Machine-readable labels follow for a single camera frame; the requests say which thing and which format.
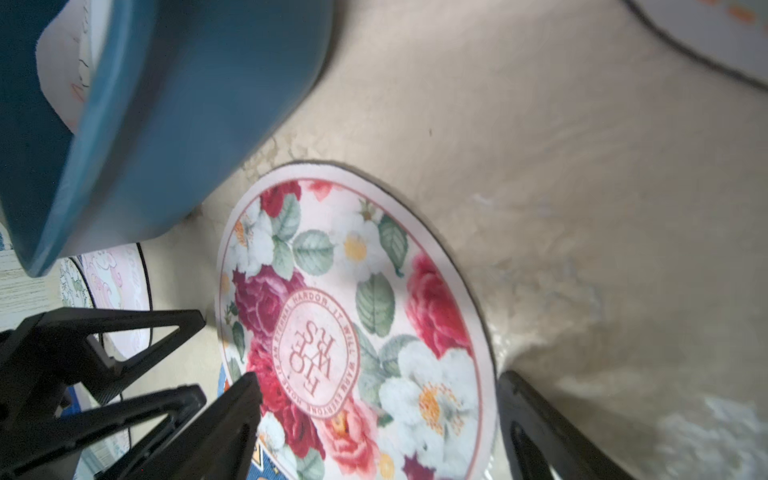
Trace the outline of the pink unicorn coaster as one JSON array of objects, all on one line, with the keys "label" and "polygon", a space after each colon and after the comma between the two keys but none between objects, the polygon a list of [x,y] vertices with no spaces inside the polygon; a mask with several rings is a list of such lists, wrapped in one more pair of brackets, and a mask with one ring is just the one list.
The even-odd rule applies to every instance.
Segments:
[{"label": "pink unicorn coaster", "polygon": [[[139,244],[82,254],[78,260],[96,308],[130,311],[152,309],[148,274]],[[152,329],[131,328],[107,333],[103,341],[121,359],[128,359],[151,345]]]}]

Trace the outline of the white daisy coaster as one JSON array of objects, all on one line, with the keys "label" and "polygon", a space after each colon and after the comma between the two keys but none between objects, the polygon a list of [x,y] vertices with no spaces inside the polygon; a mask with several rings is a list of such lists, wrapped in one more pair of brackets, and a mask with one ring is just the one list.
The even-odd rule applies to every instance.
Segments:
[{"label": "white daisy coaster", "polygon": [[59,292],[64,307],[93,308],[92,295],[78,264],[65,258],[59,266]]}]

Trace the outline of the green bunny coaster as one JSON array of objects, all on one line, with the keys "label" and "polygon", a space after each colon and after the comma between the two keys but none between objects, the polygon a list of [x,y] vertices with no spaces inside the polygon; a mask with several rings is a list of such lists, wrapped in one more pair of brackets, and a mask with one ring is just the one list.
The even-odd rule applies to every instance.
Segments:
[{"label": "green bunny coaster", "polygon": [[66,2],[36,45],[42,93],[73,133],[107,41],[113,5],[110,0]]}]

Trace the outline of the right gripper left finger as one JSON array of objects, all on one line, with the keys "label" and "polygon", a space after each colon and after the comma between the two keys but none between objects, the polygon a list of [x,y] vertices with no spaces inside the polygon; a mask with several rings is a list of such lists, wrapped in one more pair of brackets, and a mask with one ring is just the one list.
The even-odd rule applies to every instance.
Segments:
[{"label": "right gripper left finger", "polygon": [[159,452],[123,472],[124,460],[103,479],[245,479],[261,419],[257,375],[244,374]]}]

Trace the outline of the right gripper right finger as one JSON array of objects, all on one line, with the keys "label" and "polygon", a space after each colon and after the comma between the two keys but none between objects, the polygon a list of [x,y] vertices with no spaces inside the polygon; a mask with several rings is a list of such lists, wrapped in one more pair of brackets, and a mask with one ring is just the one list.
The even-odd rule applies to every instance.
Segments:
[{"label": "right gripper right finger", "polygon": [[496,382],[503,443],[515,479],[630,479],[514,371]]}]

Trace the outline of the red floral coaster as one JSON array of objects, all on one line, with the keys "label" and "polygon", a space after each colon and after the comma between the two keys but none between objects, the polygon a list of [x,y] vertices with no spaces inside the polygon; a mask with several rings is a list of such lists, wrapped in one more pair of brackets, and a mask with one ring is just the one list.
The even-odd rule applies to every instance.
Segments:
[{"label": "red floral coaster", "polygon": [[230,387],[257,375],[256,443],[288,479],[481,479],[497,426],[478,309],[427,227],[331,164],[258,180],[219,248]]}]

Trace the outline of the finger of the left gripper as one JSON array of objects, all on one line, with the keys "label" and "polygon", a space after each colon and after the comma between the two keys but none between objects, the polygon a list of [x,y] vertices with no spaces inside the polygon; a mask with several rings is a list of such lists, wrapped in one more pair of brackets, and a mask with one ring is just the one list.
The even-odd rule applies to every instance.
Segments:
[{"label": "finger of the left gripper", "polygon": [[[205,325],[198,310],[59,308],[33,315],[1,334],[1,402],[22,404],[37,388],[81,384],[106,404]],[[136,353],[107,344],[109,334],[156,328],[170,332]]]},{"label": "finger of the left gripper", "polygon": [[190,385],[3,430],[1,477],[20,479],[43,465],[79,453],[120,431],[161,417],[163,421],[104,475],[109,479],[121,479],[168,443],[205,404],[206,397],[201,388]]}]

